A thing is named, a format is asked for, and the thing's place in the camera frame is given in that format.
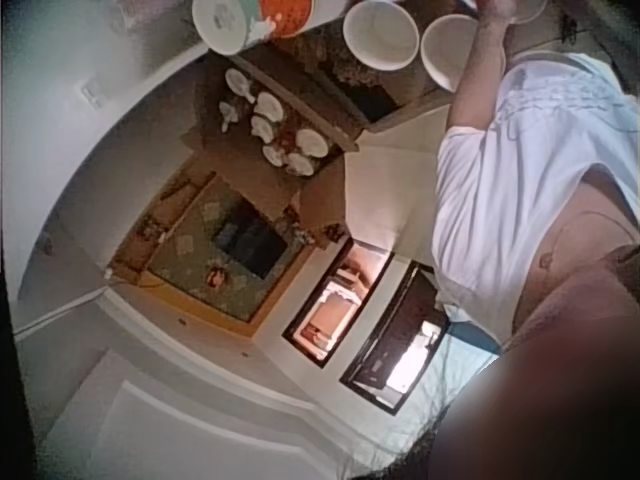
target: patterned ceiling tile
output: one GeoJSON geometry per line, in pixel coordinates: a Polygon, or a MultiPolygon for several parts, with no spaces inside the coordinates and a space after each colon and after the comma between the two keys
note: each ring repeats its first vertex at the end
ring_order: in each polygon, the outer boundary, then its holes
{"type": "Polygon", "coordinates": [[[193,235],[180,235],[176,238],[176,253],[180,257],[193,253],[193,235]]]}
{"type": "Polygon", "coordinates": [[[202,218],[205,222],[213,222],[222,215],[220,202],[207,202],[202,206],[202,218]]]}

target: wall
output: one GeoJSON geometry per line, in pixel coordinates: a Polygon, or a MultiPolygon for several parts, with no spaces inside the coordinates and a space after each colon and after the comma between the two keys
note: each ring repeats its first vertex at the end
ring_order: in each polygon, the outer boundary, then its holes
{"type": "Polygon", "coordinates": [[[359,397],[339,382],[395,293],[410,261],[392,260],[378,288],[334,356],[323,368],[308,360],[282,337],[339,250],[317,250],[254,336],[256,345],[310,397],[381,449],[401,451],[425,421],[492,358],[459,340],[447,337],[403,408],[394,417],[359,397]]]}
{"type": "Polygon", "coordinates": [[[98,144],[56,205],[67,230],[100,268],[192,153],[180,136],[196,121],[199,67],[186,67],[136,105],[98,144]]]}
{"type": "Polygon", "coordinates": [[[94,303],[17,349],[47,478],[218,478],[261,465],[264,478],[335,478],[347,461],[299,417],[190,375],[94,303]]]}
{"type": "Polygon", "coordinates": [[[108,3],[26,0],[3,9],[2,222],[10,300],[80,164],[131,107],[206,51],[182,22],[188,4],[136,35],[118,35],[104,12],[108,3]],[[98,109],[80,93],[91,80],[102,95],[98,109]]]}
{"type": "Polygon", "coordinates": [[[29,260],[22,293],[11,302],[14,333],[20,333],[57,311],[98,295],[107,282],[100,269],[75,242],[57,215],[45,226],[51,255],[36,249],[29,260]]]}
{"type": "Polygon", "coordinates": [[[158,329],[155,331],[159,333],[159,339],[166,339],[165,335],[168,335],[172,342],[186,347],[214,368],[235,376],[234,380],[253,383],[299,402],[312,402],[250,339],[185,315],[135,287],[118,285],[114,290],[144,317],[141,322],[150,322],[158,329]]]}
{"type": "Polygon", "coordinates": [[[436,161],[448,111],[360,136],[360,152],[346,157],[347,223],[355,238],[433,263],[436,161]]]}

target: wooden trim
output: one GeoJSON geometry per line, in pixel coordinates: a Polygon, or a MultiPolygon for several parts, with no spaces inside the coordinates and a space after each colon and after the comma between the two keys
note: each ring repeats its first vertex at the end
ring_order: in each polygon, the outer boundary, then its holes
{"type": "Polygon", "coordinates": [[[193,197],[193,200],[191,200],[191,202],[189,202],[189,205],[187,205],[187,208],[184,209],[184,211],[180,214],[180,216],[176,219],[176,221],[173,222],[173,225],[171,226],[171,228],[169,228],[169,230],[167,231],[167,233],[165,235],[164,242],[163,243],[158,243],[156,245],[156,249],[149,256],[149,258],[145,262],[144,266],[142,267],[142,271],[143,272],[146,272],[149,269],[149,265],[151,265],[151,262],[153,262],[153,260],[158,255],[158,251],[160,250],[160,247],[162,245],[164,245],[164,243],[166,243],[173,236],[173,234],[175,233],[176,229],[180,226],[180,224],[182,224],[182,222],[187,217],[187,215],[189,213],[191,213],[191,209],[195,206],[195,204],[198,202],[198,200],[200,200],[202,198],[202,196],[207,192],[207,190],[211,187],[211,185],[213,185],[213,183],[216,180],[219,180],[219,177],[218,177],[218,175],[213,174],[213,176],[202,186],[200,191],[198,193],[196,193],[196,196],[193,197]]]}
{"type": "Polygon", "coordinates": [[[305,247],[300,251],[300,253],[298,253],[291,266],[278,280],[275,287],[271,292],[269,292],[265,300],[262,302],[258,311],[247,323],[237,320],[230,315],[206,305],[204,302],[192,297],[173,285],[170,285],[148,270],[145,270],[140,276],[138,286],[163,303],[173,308],[177,308],[187,315],[191,315],[237,335],[250,338],[258,330],[260,325],[262,325],[262,322],[265,321],[287,288],[289,288],[296,275],[300,272],[311,256],[313,250],[313,247],[305,247]]]}
{"type": "MultiPolygon", "coordinates": [[[[124,237],[124,239],[122,240],[122,242],[118,246],[118,249],[116,250],[115,254],[113,255],[113,258],[109,262],[109,266],[113,269],[113,271],[114,271],[114,273],[116,275],[122,277],[123,279],[125,279],[125,280],[127,280],[127,281],[129,281],[129,282],[131,282],[133,284],[136,284],[140,280],[141,271],[137,271],[137,270],[131,268],[130,266],[128,266],[126,263],[118,261],[117,258],[119,257],[120,252],[122,252],[122,250],[124,248],[126,248],[128,242],[132,238],[132,236],[136,234],[136,232],[138,231],[138,228],[140,228],[140,223],[162,201],[162,196],[165,194],[166,188],[169,185],[171,185],[172,183],[174,183],[178,178],[180,178],[180,175],[182,175],[184,172],[188,171],[189,167],[194,165],[198,161],[198,158],[199,158],[198,154],[195,154],[195,153],[191,154],[189,156],[189,158],[187,158],[187,160],[185,160],[182,163],[182,165],[180,165],[180,167],[178,167],[178,169],[176,169],[176,171],[173,172],[169,176],[167,181],[164,182],[162,187],[152,197],[150,202],[147,204],[146,208],[142,211],[142,213],[140,213],[138,218],[136,218],[136,221],[133,223],[133,225],[131,226],[131,228],[127,232],[127,235],[124,237]]],[[[186,215],[186,212],[188,212],[191,209],[191,207],[193,206],[194,202],[200,197],[200,195],[202,194],[204,189],[207,188],[211,184],[211,182],[213,182],[213,180],[216,177],[217,177],[217,175],[214,174],[211,177],[211,179],[209,179],[209,181],[207,181],[207,183],[205,183],[205,185],[202,187],[202,190],[196,194],[196,196],[194,197],[194,200],[187,206],[187,208],[185,209],[183,214],[181,214],[180,217],[178,218],[178,220],[176,222],[174,222],[173,226],[171,227],[171,229],[169,231],[170,233],[173,233],[173,231],[175,230],[175,227],[184,219],[184,216],[186,215]]],[[[153,259],[153,257],[155,256],[156,252],[158,251],[159,247],[160,247],[160,244],[158,244],[156,246],[156,249],[154,250],[154,252],[151,255],[151,257],[149,259],[147,259],[147,261],[144,264],[144,267],[142,268],[142,271],[147,269],[147,267],[151,263],[151,260],[153,259]]]]}
{"type": "Polygon", "coordinates": [[[400,125],[401,123],[408,122],[420,115],[436,110],[444,105],[449,105],[452,100],[452,93],[441,88],[437,88],[436,90],[425,93],[421,97],[381,118],[377,122],[367,125],[366,129],[371,133],[384,132],[390,128],[400,125]]]}
{"type": "Polygon", "coordinates": [[[257,45],[229,60],[289,104],[342,150],[358,151],[355,139],[362,133],[362,127],[277,48],[257,45]]]}
{"type": "Polygon", "coordinates": [[[387,331],[387,328],[391,324],[391,321],[394,319],[398,308],[400,307],[400,305],[402,304],[402,301],[407,295],[407,292],[409,291],[409,288],[413,283],[413,279],[421,270],[427,271],[428,273],[433,272],[433,269],[431,267],[426,267],[420,262],[412,261],[409,264],[409,268],[404,274],[404,277],[402,277],[402,280],[400,281],[400,285],[398,286],[396,293],[393,295],[391,302],[389,303],[384,313],[380,317],[380,320],[378,321],[377,325],[371,332],[371,335],[369,335],[369,338],[367,338],[367,341],[364,343],[364,345],[362,346],[358,354],[354,357],[349,367],[345,370],[345,372],[340,377],[340,383],[342,383],[344,386],[354,391],[355,393],[363,397],[365,400],[368,400],[369,402],[373,403],[374,405],[381,408],[385,412],[394,416],[400,411],[400,409],[402,408],[404,403],[407,401],[409,396],[413,393],[413,390],[416,388],[416,386],[422,379],[424,372],[427,370],[427,368],[431,364],[431,360],[433,359],[433,356],[440,348],[440,344],[442,343],[442,340],[444,339],[447,333],[447,330],[451,325],[451,322],[447,317],[445,317],[444,325],[441,325],[441,326],[439,325],[442,328],[442,331],[440,332],[440,336],[434,343],[433,348],[429,351],[429,355],[427,356],[427,359],[425,360],[424,365],[420,369],[420,372],[418,373],[415,380],[409,387],[409,390],[407,390],[407,393],[403,394],[402,397],[400,397],[400,400],[394,407],[389,407],[388,405],[380,402],[375,395],[373,395],[372,393],[368,392],[367,390],[353,383],[353,379],[358,373],[359,368],[364,363],[364,360],[367,358],[369,353],[375,348],[380,338],[382,338],[384,333],[387,331]]]}
{"type": "Polygon", "coordinates": [[[365,297],[365,299],[362,301],[362,303],[358,307],[358,310],[353,314],[353,318],[351,319],[349,324],[346,326],[346,328],[343,330],[342,334],[340,335],[340,338],[338,338],[338,340],[336,341],[336,343],[333,346],[333,348],[327,353],[327,356],[325,358],[323,358],[322,360],[318,360],[318,358],[315,355],[313,355],[311,352],[309,352],[306,348],[304,348],[302,345],[300,345],[296,341],[296,339],[294,338],[294,334],[295,334],[296,330],[298,329],[298,327],[300,326],[300,324],[306,318],[307,314],[311,311],[313,306],[316,304],[316,302],[317,302],[318,298],[320,297],[320,295],[322,295],[322,292],[324,291],[324,289],[326,288],[327,284],[329,283],[329,276],[333,275],[333,273],[336,272],[338,270],[338,268],[340,268],[340,265],[342,265],[342,262],[349,255],[349,252],[351,251],[353,246],[356,245],[356,244],[359,244],[361,246],[365,246],[365,248],[368,247],[368,244],[365,244],[364,242],[357,242],[357,241],[353,240],[353,238],[349,238],[344,243],[344,245],[342,246],[340,251],[338,252],[338,255],[336,255],[336,258],[333,260],[333,262],[331,262],[331,265],[329,266],[329,268],[322,275],[322,278],[317,283],[315,288],[311,291],[311,293],[307,297],[307,300],[304,302],[304,304],[302,305],[302,308],[298,311],[298,313],[294,317],[293,321],[287,326],[285,331],[282,333],[282,337],[285,340],[287,340],[298,351],[300,351],[305,357],[307,357],[313,363],[318,365],[320,368],[324,368],[325,365],[327,363],[329,363],[329,360],[331,360],[331,357],[335,354],[335,352],[340,347],[340,344],[347,337],[347,335],[349,334],[349,331],[351,330],[351,328],[353,328],[353,326],[355,325],[356,321],[358,320],[358,317],[364,311],[365,307],[369,303],[369,300],[373,296],[373,293],[375,292],[376,288],[378,288],[378,285],[380,284],[380,281],[384,277],[384,274],[387,271],[387,268],[389,267],[389,265],[391,264],[391,261],[393,260],[393,258],[395,256],[395,254],[393,252],[382,250],[383,253],[388,253],[389,257],[385,261],[385,264],[382,267],[382,270],[380,270],[380,273],[378,274],[377,278],[373,282],[373,285],[371,285],[371,288],[369,289],[369,292],[367,293],[367,296],[365,297]]]}

